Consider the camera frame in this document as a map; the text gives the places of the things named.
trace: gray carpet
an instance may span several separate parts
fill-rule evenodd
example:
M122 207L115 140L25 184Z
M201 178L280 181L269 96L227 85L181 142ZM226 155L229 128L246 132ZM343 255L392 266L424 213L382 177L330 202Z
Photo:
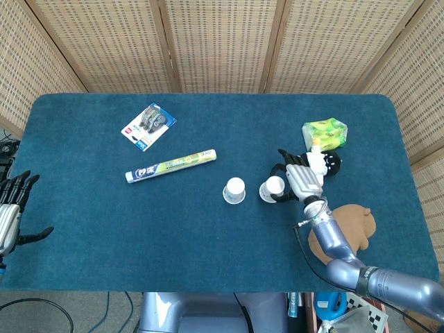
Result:
M139 319L141 293L129 293L134 304L134 313L123 333L132 333ZM81 291L2 291L0 303L18 298L46 298L64 307L74 322L75 333L87 333L105 313L105 292ZM124 293L110 293L110 308L105 322L95 333L114 333L130 313L130 304ZM391 333L412 332L401 315L388 309L388 325ZM69 332L68 320L51 305L40 302L27 302L12 305L0 311L1 333L63 333Z

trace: stuffed animal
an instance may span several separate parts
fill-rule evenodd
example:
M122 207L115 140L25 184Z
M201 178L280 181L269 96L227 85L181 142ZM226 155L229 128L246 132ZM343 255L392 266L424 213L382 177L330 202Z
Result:
M376 231L375 219L371 214L370 208L353 204L344 205L333 211L333 217L338 222L339 227L355 254L359 249L367 249L368 238ZM313 230L308 236L308 244L313 254L324 264L332 260L332 258L328 257L322 251L321 245Z

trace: white paper cup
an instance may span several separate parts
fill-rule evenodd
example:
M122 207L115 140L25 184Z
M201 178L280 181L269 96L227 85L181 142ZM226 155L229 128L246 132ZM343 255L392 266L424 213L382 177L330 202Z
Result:
M234 177L227 182L223 188L223 198L227 203L236 205L245 198L245 183L241 178Z
M285 182L281 177L271 176L266 182L263 182L259 188L259 195L262 200L267 203L275 203L276 200L271 198L271 194L281 196L284 194Z

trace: cable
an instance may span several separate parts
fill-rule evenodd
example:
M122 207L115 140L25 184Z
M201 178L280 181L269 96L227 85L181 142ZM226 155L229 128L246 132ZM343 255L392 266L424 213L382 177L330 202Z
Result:
M105 321L106 317L108 317L108 310L110 308L110 292L107 292L107 300L106 300L106 310L105 310L105 314L103 315L103 318L97 323L95 324L92 329L90 329L88 331L88 333L91 333L92 331L94 331L98 326L102 325L102 323Z
M118 333L121 333L123 331L123 329L125 328L126 324L128 324L128 321L130 321L131 316L133 315L133 311L134 311L133 300L131 300L131 297L128 295L128 293L126 291L125 291L125 295L126 295L126 297L128 297L128 300L130 301L131 312L130 312L130 315L125 320L125 323L123 323L123 325L120 327L120 330L118 331Z
M234 295L234 298L236 298L237 304L239 304L239 306L241 307L242 314L244 314L245 320L247 322L248 333L255 333L255 331L253 329L253 323L251 323L250 314L248 313L247 308L241 304L241 302L239 301L239 299L236 296L236 293L233 293L233 295Z
M0 142L3 142L4 140L9 140L11 138L12 134L6 135L6 131L3 129L3 134L5 135L3 139L0 140Z
M53 307L56 307L67 317L67 319L69 321L69 326L70 326L69 333L74 332L74 323L73 323L72 318L69 315L68 311L65 310L63 307L61 307L59 304L57 304L51 300L45 300L43 298L22 298L22 299L14 300L12 302L1 305L0 311L3 310L5 307L9 307L10 305L17 304L17 303L23 303L23 302L43 302L43 303L52 305Z
M299 237L299 231L298 231L298 229L299 229L298 227L294 227L294 228L293 228L294 234L295 234L295 236L296 236L296 239L298 240L299 247L300 247L300 250L302 251L302 254L304 255L305 261L306 261L308 267L309 267L309 268L311 269L311 271L314 273L314 275L316 275L318 278L320 278L320 279L321 279L322 281L324 281L325 283L328 283L328 284L332 285L333 287L336 287L336 288L338 288L338 289L343 289L343 290L349 291L350 293L354 293L355 291L354 291L353 289L345 288L345 287L342 287L342 286L340 286L340 285L338 285L338 284L335 284L335 283L333 283L333 282L330 282L330 281L328 281L327 279L325 279L323 276L320 276L320 275L318 274L318 272L316 272L316 271L314 270L313 266L311 265L310 261L308 260L307 254L306 254L305 251L304 251L304 248L303 248L303 246L302 246L302 243L300 242L300 237Z
M311 269L311 271L314 273L314 275L316 275L316 276L317 276L318 278L320 278L322 281L324 281L324 282L326 282L326 283L332 285L333 287L336 287L336 288L339 288L339 289L343 289L343 290L348 291L348 292L350 292L350 293L355 293L355 290L353 290L353 289L345 288L345 287L339 286L338 284L335 284L335 283L333 283L333 282L328 281L328 280L325 279L324 277L320 276L320 275L318 274L318 272L316 272L316 271L314 270L313 266L311 265L311 263L310 263L310 261L309 261L309 259L308 259L307 254L306 254L305 251L304 251L304 248L303 248L303 246L302 246L302 243L300 242L300 237L299 237L299 231L298 231L298 229L299 229L299 227L297 227L297 226L293 228L294 234L295 234L295 236L296 236L296 239L298 240L299 247L300 247L300 250L302 251L302 254L303 254L303 256L304 256L304 259L305 259L305 261L306 261L308 267L309 267L309 268ZM426 331L427 333L434 333L434 332L431 331L429 328L425 327L423 324L421 324L419 321L417 321L415 318L411 317L410 315L406 314L406 313L405 313L404 311L402 311L401 309L398 309L397 307L394 307L393 305L391 305L391 304L389 304L389 303L387 303L387 302L385 302L385 301L383 301L383 300L381 300L381 299L379 299L379 298L377 298L377 297L373 297L373 296L372 296L372 298L373 298L374 300L376 300L376 301L378 301L378 302L384 304L385 306L390 307L392 310L396 311L396 312L399 313L400 315L402 315L402 316L406 317L407 319L409 319L410 321L414 322L417 326L421 327L421 328L422 328L424 331Z

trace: toothpaste tube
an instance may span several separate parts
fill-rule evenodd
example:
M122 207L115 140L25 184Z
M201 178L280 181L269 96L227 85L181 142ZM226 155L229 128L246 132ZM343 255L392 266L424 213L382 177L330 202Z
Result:
M201 151L200 153L176 158L171 161L154 164L152 166L148 166L147 168L129 171L125 173L125 177L128 183L139 182L140 180L214 161L215 159L216 151L214 149L210 149L208 151Z

